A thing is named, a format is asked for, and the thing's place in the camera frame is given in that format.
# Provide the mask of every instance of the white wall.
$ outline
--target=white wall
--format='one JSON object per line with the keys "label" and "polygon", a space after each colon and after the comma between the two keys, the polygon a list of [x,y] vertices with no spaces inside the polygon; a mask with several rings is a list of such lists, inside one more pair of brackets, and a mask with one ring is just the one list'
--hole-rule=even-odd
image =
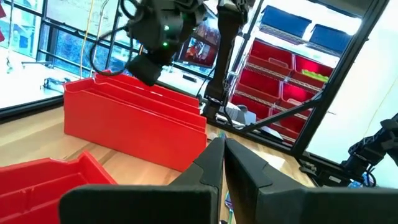
{"label": "white wall", "polygon": [[[330,107],[336,114],[325,116],[308,151],[340,163],[348,158],[350,146],[374,134],[381,120],[398,113],[398,84],[393,84],[398,77],[398,27],[391,21],[396,18],[393,9],[397,5],[397,0],[390,2],[372,31]],[[398,188],[398,179],[389,176],[396,171],[386,156],[375,170],[378,184]]]}

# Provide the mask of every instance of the black metal frame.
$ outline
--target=black metal frame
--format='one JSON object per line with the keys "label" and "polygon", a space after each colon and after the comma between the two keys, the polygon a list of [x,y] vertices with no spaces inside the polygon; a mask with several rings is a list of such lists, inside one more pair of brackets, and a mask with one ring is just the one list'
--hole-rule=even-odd
{"label": "black metal frame", "polygon": [[[6,4],[10,4],[9,0],[4,0],[4,2]],[[42,12],[37,12],[35,10],[31,10],[31,9],[21,6],[19,4],[15,4],[15,7],[18,9],[21,9],[25,12],[31,13],[33,15],[40,16],[42,18],[42,23],[40,25],[41,32],[39,34],[39,40],[41,40],[41,38],[42,38],[44,26],[50,27],[49,40],[47,42],[47,45],[45,46],[45,49],[38,50],[38,53],[45,55],[46,61],[50,61],[53,64],[54,59],[59,59],[66,63],[69,63],[71,65],[78,66],[77,63],[71,62],[65,58],[55,55],[57,32],[58,32],[58,30],[61,30],[61,31],[67,32],[68,34],[74,35],[76,37],[83,38],[84,31],[78,30],[74,27],[70,27],[68,25],[65,25],[60,22],[46,18],[45,15],[47,12],[47,2],[48,2],[48,0],[44,0]],[[246,48],[246,46],[249,43],[250,33],[252,32],[252,30],[255,26],[255,23],[257,21],[257,17],[259,16],[259,14],[261,12],[261,7],[263,5],[263,2],[264,2],[264,0],[260,0],[259,7],[256,9],[252,23],[249,26],[248,33],[241,35],[244,38],[244,42],[241,45],[241,47],[239,49],[238,56],[233,63],[233,71],[236,71],[237,68],[239,67],[239,64],[241,63],[244,49]],[[226,131],[240,135],[244,138],[248,138],[252,141],[255,141],[260,144],[274,148],[275,150],[278,150],[280,152],[294,156],[301,164],[304,164],[306,162],[313,164],[317,168],[316,171],[313,173],[313,175],[314,175],[313,177],[319,178],[319,176],[321,175],[325,179],[331,179],[331,178],[354,179],[354,180],[362,181],[361,177],[354,176],[354,175],[351,175],[351,174],[345,172],[344,169],[339,164],[337,164],[333,161],[329,161],[328,159],[322,158],[320,156],[314,155],[310,152],[305,152],[305,150],[306,150],[309,142],[311,141],[313,135],[315,134],[315,131],[317,130],[318,126],[320,125],[324,115],[326,114],[327,109],[330,107],[335,95],[337,94],[338,90],[340,89],[340,86],[343,83],[348,71],[350,70],[351,65],[354,62],[354,59],[359,54],[359,51],[361,50],[365,41],[367,41],[368,35],[370,34],[374,25],[380,18],[384,8],[387,6],[387,3],[388,3],[388,0],[375,0],[371,3],[367,13],[363,17],[362,26],[360,27],[357,34],[353,37],[351,43],[349,44],[349,46],[346,49],[343,56],[341,57],[341,60],[338,64],[338,66],[336,67],[336,69],[333,71],[333,75],[331,76],[328,84],[324,87],[324,89],[320,92],[320,94],[318,94],[312,100],[310,100],[298,107],[289,109],[282,113],[279,113],[275,116],[271,116],[267,119],[258,121],[257,123],[246,126],[245,128],[242,128],[242,129],[232,127],[227,122],[220,121],[220,120],[208,119],[208,123],[212,124],[213,126],[225,129]],[[113,27],[118,26],[120,15],[121,15],[120,12],[117,11],[116,15],[115,15]],[[93,35],[89,35],[89,37],[87,38],[87,41],[89,41],[89,42],[93,42],[94,40],[95,40],[95,36],[93,36]],[[124,49],[129,49],[129,46],[124,45],[119,42],[115,42],[114,36],[111,37],[111,40],[105,40],[102,43],[100,43],[100,46],[103,46],[103,47],[106,47],[107,49],[109,49],[108,57],[106,59],[106,66],[109,65],[111,54],[112,54],[112,49],[114,46],[121,47]],[[175,64],[174,67],[184,70],[186,72],[190,72],[198,77],[206,78],[206,75],[199,73],[199,72],[191,71],[190,69],[180,66],[178,64]],[[168,85],[165,85],[165,87],[171,88],[176,91],[180,91],[180,90],[172,88],[171,86],[168,86]],[[18,118],[19,116],[29,113],[30,111],[35,111],[38,107],[49,108],[54,105],[61,105],[62,103],[63,103],[63,96],[58,96],[55,98],[48,99],[47,101],[42,101],[41,103],[38,103],[38,102],[32,103],[32,104],[34,104],[34,106],[22,105],[22,106],[14,107],[14,108],[5,108],[3,110],[0,110],[0,120],[4,120],[3,118],[12,119],[11,117]],[[305,123],[305,126],[294,145],[289,145],[289,144],[286,144],[281,141],[276,141],[275,138],[273,138],[272,136],[266,136],[266,135],[260,134],[258,131],[256,131],[256,129],[261,128],[261,127],[265,126],[266,124],[273,123],[274,121],[280,120],[287,116],[292,116],[293,114],[297,114],[297,113],[307,110],[309,108],[313,108],[311,115],[308,117],[307,122]]]}

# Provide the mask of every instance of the blue bin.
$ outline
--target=blue bin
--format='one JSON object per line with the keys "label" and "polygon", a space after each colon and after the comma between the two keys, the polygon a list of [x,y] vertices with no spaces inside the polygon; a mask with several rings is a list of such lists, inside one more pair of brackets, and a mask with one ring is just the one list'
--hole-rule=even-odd
{"label": "blue bin", "polygon": [[273,6],[267,6],[263,13],[261,19],[262,24],[279,29],[296,37],[303,37],[305,29],[312,22],[310,19],[290,14]]}
{"label": "blue bin", "polygon": [[351,35],[343,31],[317,24],[313,28],[310,42],[342,54],[351,38]]}

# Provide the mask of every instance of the wooden table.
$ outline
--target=wooden table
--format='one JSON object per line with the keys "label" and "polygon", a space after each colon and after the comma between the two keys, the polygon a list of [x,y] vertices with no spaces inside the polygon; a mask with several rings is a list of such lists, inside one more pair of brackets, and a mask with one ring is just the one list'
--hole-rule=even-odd
{"label": "wooden table", "polygon": [[[208,134],[217,133],[219,129],[208,125],[206,131]],[[234,134],[226,134],[291,178],[303,185],[313,186],[307,175],[299,171],[299,164],[293,157]],[[77,158],[84,150],[89,151],[119,184],[167,185],[180,175],[176,170],[64,134],[63,108],[0,125],[0,166],[45,157],[70,160]],[[225,198],[227,191],[225,179],[223,186],[223,198]],[[224,205],[221,208],[221,219],[228,219],[228,210]]]}

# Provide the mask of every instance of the wooden countertop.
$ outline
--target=wooden countertop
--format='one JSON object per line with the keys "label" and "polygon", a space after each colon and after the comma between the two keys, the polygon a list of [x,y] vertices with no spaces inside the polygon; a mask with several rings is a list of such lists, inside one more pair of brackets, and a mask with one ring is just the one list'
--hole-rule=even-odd
{"label": "wooden countertop", "polygon": [[[206,131],[217,133],[219,129],[208,125]],[[303,185],[313,186],[307,175],[299,171],[299,164],[293,157],[234,134],[226,134],[291,178]],[[70,160],[77,158],[84,150],[89,151],[119,184],[167,185],[180,175],[176,170],[64,134],[63,108],[0,125],[0,166],[45,157]],[[225,198],[227,191],[225,180],[223,186],[223,198]],[[228,210],[224,204],[221,208],[221,219],[228,219]]]}

